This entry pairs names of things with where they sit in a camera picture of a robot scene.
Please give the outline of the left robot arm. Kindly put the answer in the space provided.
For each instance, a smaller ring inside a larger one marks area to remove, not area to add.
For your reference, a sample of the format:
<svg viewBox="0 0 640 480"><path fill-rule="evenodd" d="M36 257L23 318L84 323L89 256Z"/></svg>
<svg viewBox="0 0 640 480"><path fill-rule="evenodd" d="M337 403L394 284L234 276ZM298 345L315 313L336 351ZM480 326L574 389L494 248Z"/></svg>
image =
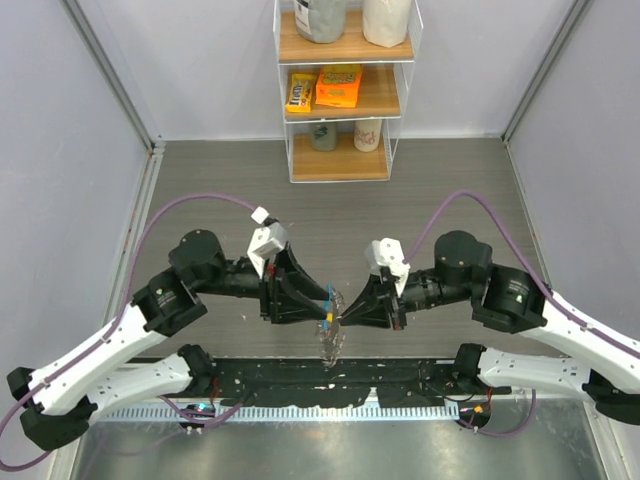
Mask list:
<svg viewBox="0 0 640 480"><path fill-rule="evenodd" d="M256 229L252 244L255 253L229 260L213 232L187 233L170 251L168 268L138 290L120 316L51 364L10 372L10 391L23 403L25 436L52 451L129 404L159 395L207 395L216 373L198 345L139 370L119 369L205 316L203 294L256 299L261 317L273 324L325 319L330 295L298 264L280 226Z"/></svg>

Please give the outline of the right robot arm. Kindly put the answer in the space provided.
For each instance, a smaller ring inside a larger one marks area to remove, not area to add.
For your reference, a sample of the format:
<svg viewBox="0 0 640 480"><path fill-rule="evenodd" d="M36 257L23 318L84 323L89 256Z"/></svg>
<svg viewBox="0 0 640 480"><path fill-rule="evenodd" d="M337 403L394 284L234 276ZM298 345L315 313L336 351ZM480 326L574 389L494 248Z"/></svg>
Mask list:
<svg viewBox="0 0 640 480"><path fill-rule="evenodd" d="M434 266L412 271L398 241L374 241L366 250L371 274L341 314L343 326L402 330L410 312L458 302L471 305L483 327L521 335L555 348L561 357L512 354L480 344L460 346L455 387L519 387L592 403L621 423L639 422L639 343L570 305L532 274L499 265L491 247L454 230L434 247Z"/></svg>

